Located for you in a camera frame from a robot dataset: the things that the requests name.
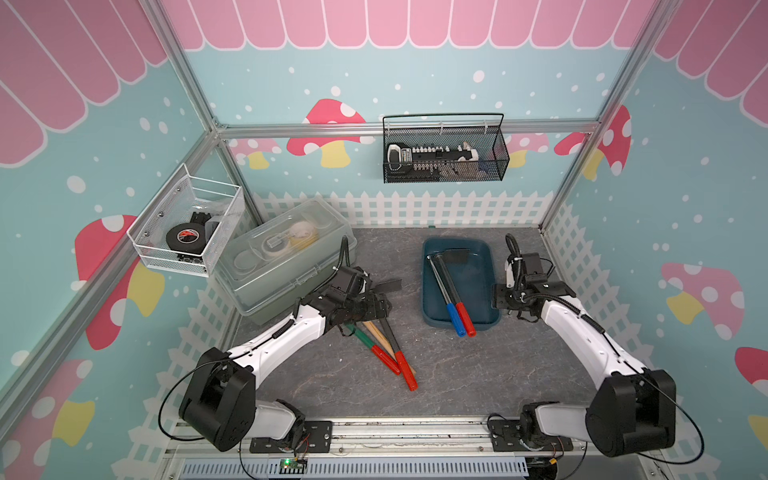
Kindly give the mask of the teal plastic storage box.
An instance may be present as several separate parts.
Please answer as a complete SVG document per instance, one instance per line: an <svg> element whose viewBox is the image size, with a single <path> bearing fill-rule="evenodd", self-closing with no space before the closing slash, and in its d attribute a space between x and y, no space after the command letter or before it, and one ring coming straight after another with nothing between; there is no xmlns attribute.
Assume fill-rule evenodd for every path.
<svg viewBox="0 0 768 480"><path fill-rule="evenodd" d="M468 249L468 260L463 265L449 264L459 293L477 331L486 331L497 325L500 313L492 307L492 289L496 283L492 252L489 245L479 239L458 237L429 237L423 244L421 309L424 322L430 327L451 329L446 304L438 288L426 256L447 249Z"/></svg>

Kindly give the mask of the hoe with blue grip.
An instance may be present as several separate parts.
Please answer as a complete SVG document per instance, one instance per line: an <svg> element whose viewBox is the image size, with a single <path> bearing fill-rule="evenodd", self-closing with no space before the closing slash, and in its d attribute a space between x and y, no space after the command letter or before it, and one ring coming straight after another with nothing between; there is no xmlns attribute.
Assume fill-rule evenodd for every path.
<svg viewBox="0 0 768 480"><path fill-rule="evenodd" d="M464 337L467 332L464 328L464 325L462 323L462 320L459 316L458 310L456 309L455 304L452 302L452 299L450 297L450 294L448 292L448 289L443 282L443 278L441 276L440 269L437 266L437 263L435 261L435 258L432 255L427 256L427 261L433 271L433 274L435 276L438 288L441 292L441 295L443 297L443 300L446 304L446 309L448 311L451 323L453 325L454 330L456 331L457 335L459 337Z"/></svg>

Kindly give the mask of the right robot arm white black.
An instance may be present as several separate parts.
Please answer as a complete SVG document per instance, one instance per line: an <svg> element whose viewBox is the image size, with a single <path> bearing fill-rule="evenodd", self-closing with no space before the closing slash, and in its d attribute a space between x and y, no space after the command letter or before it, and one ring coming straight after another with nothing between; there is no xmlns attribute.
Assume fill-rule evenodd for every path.
<svg viewBox="0 0 768 480"><path fill-rule="evenodd" d="M649 369L615 342L573 289L548 279L538 254L511 254L506 275L506 282L494 287L495 308L543 321L581 362L596 390L586 406L555 401L525 405L522 441L537 446L547 437L582 440L607 457L673 446L677 407L672 377Z"/></svg>

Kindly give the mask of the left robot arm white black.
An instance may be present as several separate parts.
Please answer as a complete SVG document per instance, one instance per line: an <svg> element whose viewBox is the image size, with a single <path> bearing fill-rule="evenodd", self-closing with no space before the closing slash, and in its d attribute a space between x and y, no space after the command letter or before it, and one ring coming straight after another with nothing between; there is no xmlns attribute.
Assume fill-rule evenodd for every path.
<svg viewBox="0 0 768 480"><path fill-rule="evenodd" d="M387 316L388 293L401 280L375 284L359 267L339 267L328 281L298 299L293 310L259 336L228 351L211 348L183 381L179 417L220 451L246 437L271 440L295 451L311 438L306 417L284 400L262 401L263 381L305 345L333 329L356 334L357 323Z"/></svg>

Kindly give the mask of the translucent lidded plastic container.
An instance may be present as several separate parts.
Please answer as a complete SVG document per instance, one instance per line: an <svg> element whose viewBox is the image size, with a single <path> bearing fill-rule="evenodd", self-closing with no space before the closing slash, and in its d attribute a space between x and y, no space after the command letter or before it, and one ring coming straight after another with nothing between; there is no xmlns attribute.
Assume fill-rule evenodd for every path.
<svg viewBox="0 0 768 480"><path fill-rule="evenodd" d="M354 259L350 223L323 199L309 199L228 242L214 278L240 314L271 318L328 278L343 239Z"/></svg>

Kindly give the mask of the socket bit set holder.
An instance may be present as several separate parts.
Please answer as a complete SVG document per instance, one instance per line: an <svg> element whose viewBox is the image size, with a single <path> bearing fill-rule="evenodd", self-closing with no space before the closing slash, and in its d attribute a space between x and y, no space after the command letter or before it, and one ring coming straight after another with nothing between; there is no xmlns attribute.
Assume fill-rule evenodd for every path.
<svg viewBox="0 0 768 480"><path fill-rule="evenodd" d="M477 172L478 163L478 151L467 142L453 149L391 143L386 150L387 171L401 176L464 176Z"/></svg>

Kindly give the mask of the black tape roll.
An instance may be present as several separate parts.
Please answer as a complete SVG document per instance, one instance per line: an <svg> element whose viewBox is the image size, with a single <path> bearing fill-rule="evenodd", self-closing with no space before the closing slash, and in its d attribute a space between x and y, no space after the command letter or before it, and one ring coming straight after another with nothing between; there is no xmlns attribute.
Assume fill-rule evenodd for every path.
<svg viewBox="0 0 768 480"><path fill-rule="evenodd" d="M205 227L198 223L182 223L172 227L165 237L170 250L199 255L206 247Z"/></svg>

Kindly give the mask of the small green-lit circuit board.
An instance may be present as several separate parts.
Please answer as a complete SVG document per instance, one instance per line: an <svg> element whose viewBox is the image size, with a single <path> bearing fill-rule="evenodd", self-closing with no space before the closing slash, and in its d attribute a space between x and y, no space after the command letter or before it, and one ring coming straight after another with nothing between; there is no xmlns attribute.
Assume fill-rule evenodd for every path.
<svg viewBox="0 0 768 480"><path fill-rule="evenodd" d="M285 458L280 460L279 473L285 475L303 475L306 472L308 461L299 458Z"/></svg>

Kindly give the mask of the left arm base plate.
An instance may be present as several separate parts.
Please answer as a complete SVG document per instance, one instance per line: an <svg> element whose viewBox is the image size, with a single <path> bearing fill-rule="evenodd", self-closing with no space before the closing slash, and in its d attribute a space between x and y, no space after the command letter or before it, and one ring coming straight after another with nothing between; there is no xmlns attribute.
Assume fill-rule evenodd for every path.
<svg viewBox="0 0 768 480"><path fill-rule="evenodd" d="M289 454L301 456L306 453L329 453L333 433L331 421L299 421L281 439L257 437L251 440L252 454Z"/></svg>

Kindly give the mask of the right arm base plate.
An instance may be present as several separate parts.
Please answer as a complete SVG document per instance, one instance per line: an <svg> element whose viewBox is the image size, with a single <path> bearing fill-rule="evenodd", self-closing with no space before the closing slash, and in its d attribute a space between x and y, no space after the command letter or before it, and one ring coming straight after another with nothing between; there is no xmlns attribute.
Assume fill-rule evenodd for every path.
<svg viewBox="0 0 768 480"><path fill-rule="evenodd" d="M567 437L532 435L524 439L517 419L491 415L486 419L485 426L494 452L530 452L557 457L574 449L572 440Z"/></svg>

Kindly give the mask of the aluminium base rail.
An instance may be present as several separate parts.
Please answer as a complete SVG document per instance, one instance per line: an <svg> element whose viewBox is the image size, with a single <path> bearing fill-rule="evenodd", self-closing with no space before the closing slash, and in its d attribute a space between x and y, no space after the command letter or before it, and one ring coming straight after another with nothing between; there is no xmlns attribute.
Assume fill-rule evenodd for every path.
<svg viewBox="0 0 768 480"><path fill-rule="evenodd" d="M328 453L311 453L305 444L301 444L296 452L300 458L352 460L358 458L506 458L506 457L541 457L552 448L542 452L515 451L496 452L493 450L491 434L486 426L486 417L470 416L437 416L437 417L328 417L333 426L329 439ZM251 437L242 441L243 460L278 459L283 453L293 457L294 452L288 449L279 454L250 453ZM571 466L582 458L585 443L573 441L573 450L568 451L558 460L560 466ZM238 460L238 449L233 447L227 452L220 452L205 441L177 442L171 441L160 454L161 465L171 461L180 462L182 459L203 458ZM619 465L634 465L643 459L636 455L608 458L600 454L590 444L582 467L603 466L618 467Z"/></svg>

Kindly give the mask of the clear wall-mounted bin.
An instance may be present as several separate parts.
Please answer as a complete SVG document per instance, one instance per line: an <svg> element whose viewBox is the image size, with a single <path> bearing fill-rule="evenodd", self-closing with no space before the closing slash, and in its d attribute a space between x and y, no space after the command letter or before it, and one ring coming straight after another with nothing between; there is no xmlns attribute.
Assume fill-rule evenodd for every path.
<svg viewBox="0 0 768 480"><path fill-rule="evenodd" d="M208 278L245 212L240 186L181 165L127 230L145 267Z"/></svg>

